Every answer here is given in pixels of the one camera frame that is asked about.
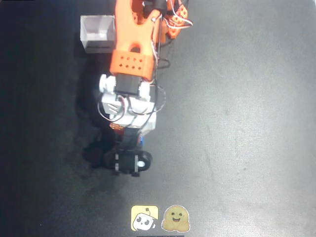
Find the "dark gray surface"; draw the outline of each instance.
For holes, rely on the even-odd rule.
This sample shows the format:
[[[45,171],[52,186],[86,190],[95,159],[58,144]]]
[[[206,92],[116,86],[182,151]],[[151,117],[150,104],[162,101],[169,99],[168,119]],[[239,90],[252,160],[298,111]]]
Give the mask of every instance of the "dark gray surface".
[[[111,13],[113,3],[13,2],[0,3],[1,102],[11,105],[2,118],[14,131],[2,173],[13,197],[1,206],[16,236],[135,237],[137,204],[157,205],[160,217],[185,206],[188,237],[316,236],[311,0],[190,2],[194,27],[160,73],[167,104],[146,137],[154,162],[140,178],[115,178],[81,157],[96,129],[75,113],[85,60],[73,55],[74,33],[81,14]]]

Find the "hole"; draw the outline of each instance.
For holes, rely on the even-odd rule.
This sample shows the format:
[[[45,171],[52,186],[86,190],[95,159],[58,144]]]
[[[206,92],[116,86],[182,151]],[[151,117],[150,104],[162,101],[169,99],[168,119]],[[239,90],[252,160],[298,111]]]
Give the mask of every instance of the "hole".
[[[139,162],[137,162],[137,166],[138,167],[144,167],[145,166],[145,162],[140,160]]]
[[[140,53],[140,48],[139,48],[139,47],[133,47],[133,48],[131,49],[131,52]]]

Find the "sticker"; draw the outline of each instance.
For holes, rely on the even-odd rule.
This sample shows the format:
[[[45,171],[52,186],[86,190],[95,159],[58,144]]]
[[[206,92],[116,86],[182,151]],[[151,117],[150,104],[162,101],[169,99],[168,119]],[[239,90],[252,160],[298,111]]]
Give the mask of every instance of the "sticker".
[[[179,205],[169,207],[164,213],[161,228],[170,232],[188,232],[190,230],[188,211]]]
[[[138,236],[138,237],[184,237],[184,236]]]
[[[156,227],[158,220],[158,207],[133,206],[131,211],[131,228],[133,231],[148,231]]]

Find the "small white container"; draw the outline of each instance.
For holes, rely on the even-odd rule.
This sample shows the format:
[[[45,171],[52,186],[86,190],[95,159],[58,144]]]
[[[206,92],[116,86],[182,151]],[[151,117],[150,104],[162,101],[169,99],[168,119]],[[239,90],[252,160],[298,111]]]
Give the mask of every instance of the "small white container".
[[[81,16],[80,40],[86,53],[112,53],[115,36],[114,16]]]

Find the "smiling face sticker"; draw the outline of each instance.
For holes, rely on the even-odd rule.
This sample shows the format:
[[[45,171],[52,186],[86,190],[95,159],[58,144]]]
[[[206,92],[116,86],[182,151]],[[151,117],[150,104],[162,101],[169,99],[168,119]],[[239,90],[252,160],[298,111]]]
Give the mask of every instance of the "smiling face sticker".
[[[164,213],[161,227],[165,231],[188,232],[190,230],[188,211],[179,205],[169,207]]]

